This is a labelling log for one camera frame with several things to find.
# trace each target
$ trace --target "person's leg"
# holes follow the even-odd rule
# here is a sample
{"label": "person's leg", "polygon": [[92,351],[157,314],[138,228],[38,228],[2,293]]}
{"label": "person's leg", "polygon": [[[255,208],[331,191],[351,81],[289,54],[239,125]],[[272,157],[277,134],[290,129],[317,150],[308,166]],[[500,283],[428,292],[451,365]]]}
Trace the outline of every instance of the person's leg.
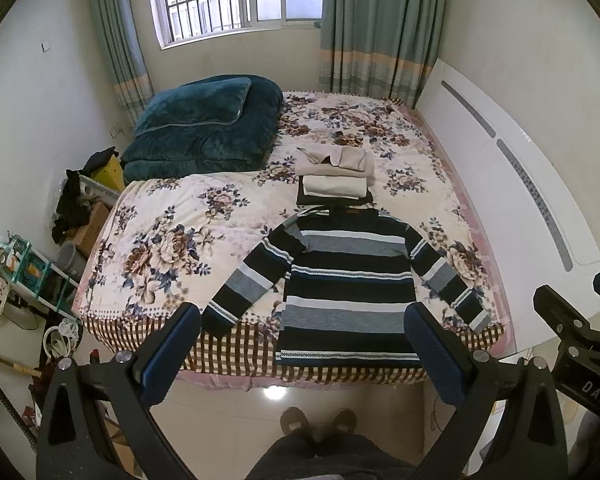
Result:
{"label": "person's leg", "polygon": [[356,455],[361,460],[380,461],[388,467],[406,465],[406,462],[383,451],[366,436],[354,434],[357,423],[355,413],[340,410],[331,423],[328,436],[318,443],[318,456]]}
{"label": "person's leg", "polygon": [[298,408],[289,408],[280,417],[280,426],[285,435],[273,443],[261,457],[245,480],[262,478],[282,465],[315,456],[315,440],[311,436],[311,426]]}

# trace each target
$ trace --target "dark teal comforter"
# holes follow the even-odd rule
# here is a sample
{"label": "dark teal comforter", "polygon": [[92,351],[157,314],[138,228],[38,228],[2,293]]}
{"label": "dark teal comforter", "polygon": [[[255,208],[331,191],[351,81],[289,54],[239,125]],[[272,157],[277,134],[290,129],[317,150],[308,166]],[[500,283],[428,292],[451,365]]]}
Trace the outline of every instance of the dark teal comforter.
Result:
{"label": "dark teal comforter", "polygon": [[235,123],[165,126],[136,137],[122,155],[125,181],[259,170],[278,131],[280,87],[257,75],[219,75],[189,84],[234,77],[251,79]]}

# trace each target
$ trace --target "black clamp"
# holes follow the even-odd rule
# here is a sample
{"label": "black clamp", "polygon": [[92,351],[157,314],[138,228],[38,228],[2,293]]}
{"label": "black clamp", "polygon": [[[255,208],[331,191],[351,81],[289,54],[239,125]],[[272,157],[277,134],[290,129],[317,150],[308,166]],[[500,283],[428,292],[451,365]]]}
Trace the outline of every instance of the black clamp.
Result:
{"label": "black clamp", "polygon": [[200,334],[200,311],[183,303],[137,352],[122,350],[109,363],[58,363],[38,438],[39,479],[131,480],[104,427],[98,400],[108,400],[126,440],[149,478],[195,480],[153,420]]}
{"label": "black clamp", "polygon": [[404,331],[441,399],[456,407],[411,480],[460,478],[494,402],[503,399],[496,435],[471,478],[567,478],[562,414],[544,359],[505,364],[484,350],[471,352],[421,303],[407,307]]}
{"label": "black clamp", "polygon": [[[600,272],[593,289],[600,295]],[[600,332],[548,285],[536,290],[534,309],[560,338],[556,389],[600,417]]]}

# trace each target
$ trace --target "blue foam pad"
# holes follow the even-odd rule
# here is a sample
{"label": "blue foam pad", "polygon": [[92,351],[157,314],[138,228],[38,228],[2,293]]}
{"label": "blue foam pad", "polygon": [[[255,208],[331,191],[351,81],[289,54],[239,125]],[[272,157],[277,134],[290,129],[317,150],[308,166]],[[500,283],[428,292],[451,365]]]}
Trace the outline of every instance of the blue foam pad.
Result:
{"label": "blue foam pad", "polygon": [[467,377],[431,323],[442,330],[421,303],[412,303],[404,311],[404,334],[431,377],[440,399],[458,407],[466,398]]}
{"label": "blue foam pad", "polygon": [[199,334],[200,310],[191,305],[142,372],[140,401],[145,406],[164,400]]}

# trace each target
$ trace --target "folded clothes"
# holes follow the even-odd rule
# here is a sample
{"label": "folded clothes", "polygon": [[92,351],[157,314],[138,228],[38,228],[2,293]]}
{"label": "folded clothes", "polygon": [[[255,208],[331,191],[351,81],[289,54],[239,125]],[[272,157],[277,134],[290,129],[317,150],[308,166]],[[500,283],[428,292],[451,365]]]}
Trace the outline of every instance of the folded clothes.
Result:
{"label": "folded clothes", "polygon": [[312,164],[322,164],[328,158],[329,164],[332,166],[340,165],[342,146],[337,144],[317,144],[314,142],[307,146],[298,146],[298,150],[303,152]]}
{"label": "folded clothes", "polygon": [[340,163],[335,164],[343,170],[365,171],[366,151],[355,146],[343,146]]}
{"label": "folded clothes", "polygon": [[[362,162],[358,162],[359,168],[364,170],[356,171],[342,167],[342,157],[346,156],[345,164],[350,168],[355,167],[356,158],[355,155],[351,155],[349,150],[344,148],[352,148],[352,146],[337,146],[336,144],[312,144],[298,148],[298,156],[296,156],[296,174],[297,175],[327,175],[327,176],[352,176],[352,177],[368,177],[374,174],[374,156],[371,150],[364,150],[363,148],[356,148],[365,153]],[[334,155],[334,159],[340,164],[340,166],[334,166],[331,164],[331,155],[333,153],[340,153],[340,158],[337,159],[337,155]],[[322,161],[329,158],[330,163],[316,164],[311,160],[319,160],[322,156]]]}
{"label": "folded clothes", "polygon": [[362,198],[366,196],[366,178],[353,176],[305,175],[304,194],[329,198]]}
{"label": "folded clothes", "polygon": [[364,198],[329,198],[307,195],[304,194],[304,176],[300,176],[298,181],[298,198],[296,199],[298,205],[354,206],[371,204],[374,201],[374,196],[369,190],[366,191]]}

